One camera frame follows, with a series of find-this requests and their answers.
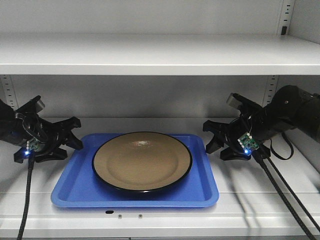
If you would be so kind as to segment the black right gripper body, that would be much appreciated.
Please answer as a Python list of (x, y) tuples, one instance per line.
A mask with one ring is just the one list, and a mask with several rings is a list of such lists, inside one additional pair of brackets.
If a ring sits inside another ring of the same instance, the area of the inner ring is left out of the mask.
[(252, 154), (259, 154), (263, 159), (270, 157), (271, 150), (253, 138), (253, 125), (250, 123), (252, 114), (262, 107), (251, 100), (228, 99), (227, 103), (239, 110), (240, 115), (227, 126), (225, 139), (228, 147), (220, 152), (220, 158), (224, 161), (248, 161)]

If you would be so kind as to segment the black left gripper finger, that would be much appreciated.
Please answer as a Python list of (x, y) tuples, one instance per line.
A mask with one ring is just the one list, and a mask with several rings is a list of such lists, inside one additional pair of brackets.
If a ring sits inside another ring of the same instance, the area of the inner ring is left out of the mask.
[(83, 148), (83, 142), (79, 140), (73, 133), (68, 134), (62, 141), (62, 144), (75, 150), (81, 150)]
[(80, 119), (75, 116), (55, 122), (53, 125), (58, 131), (61, 132), (69, 132), (74, 128), (80, 128), (82, 126)]

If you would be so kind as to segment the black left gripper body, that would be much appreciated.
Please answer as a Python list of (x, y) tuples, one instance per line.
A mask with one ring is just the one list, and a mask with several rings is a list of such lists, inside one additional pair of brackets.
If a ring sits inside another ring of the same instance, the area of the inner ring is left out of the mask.
[[(59, 133), (52, 128), (50, 122), (41, 119), (34, 112), (15, 112), (15, 119), (21, 123), (22, 127), (22, 142), (19, 144), (21, 148), (13, 155), (16, 163), (23, 163), (27, 159), (42, 163), (67, 158), (67, 151), (60, 148)], [(40, 150), (25, 156), (27, 141), (31, 139), (38, 140)]]

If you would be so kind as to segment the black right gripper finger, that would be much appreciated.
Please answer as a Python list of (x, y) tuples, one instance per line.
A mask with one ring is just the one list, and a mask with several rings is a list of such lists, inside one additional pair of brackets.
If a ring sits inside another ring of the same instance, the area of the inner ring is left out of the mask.
[(225, 136), (230, 131), (230, 125), (228, 123), (207, 120), (203, 123), (202, 130), (204, 132), (211, 132), (217, 136)]
[(214, 136), (211, 141), (206, 145), (205, 151), (208, 154), (212, 154), (215, 151), (224, 147), (226, 139), (224, 137)]

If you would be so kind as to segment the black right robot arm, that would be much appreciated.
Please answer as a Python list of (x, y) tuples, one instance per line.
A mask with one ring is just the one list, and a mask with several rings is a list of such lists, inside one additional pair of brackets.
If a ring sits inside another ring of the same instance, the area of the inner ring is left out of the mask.
[(213, 133), (205, 150), (220, 152), (220, 158), (249, 160), (251, 156), (268, 158), (270, 150), (263, 145), (278, 134), (299, 129), (316, 142), (320, 140), (320, 96), (295, 85), (280, 88), (271, 102), (262, 107), (238, 93), (231, 93), (227, 103), (240, 111), (230, 123), (207, 120), (203, 131)]

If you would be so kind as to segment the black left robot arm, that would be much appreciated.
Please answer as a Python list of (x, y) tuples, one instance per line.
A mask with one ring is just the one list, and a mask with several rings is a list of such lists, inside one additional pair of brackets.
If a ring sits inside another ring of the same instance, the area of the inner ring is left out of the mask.
[(20, 147), (13, 155), (16, 163), (22, 163), (29, 156), (37, 163), (64, 160), (68, 154), (61, 145), (75, 150), (83, 148), (82, 141), (72, 133), (72, 129), (81, 127), (81, 121), (73, 116), (49, 122), (38, 115), (44, 107), (39, 95), (17, 110), (0, 102), (0, 139)]

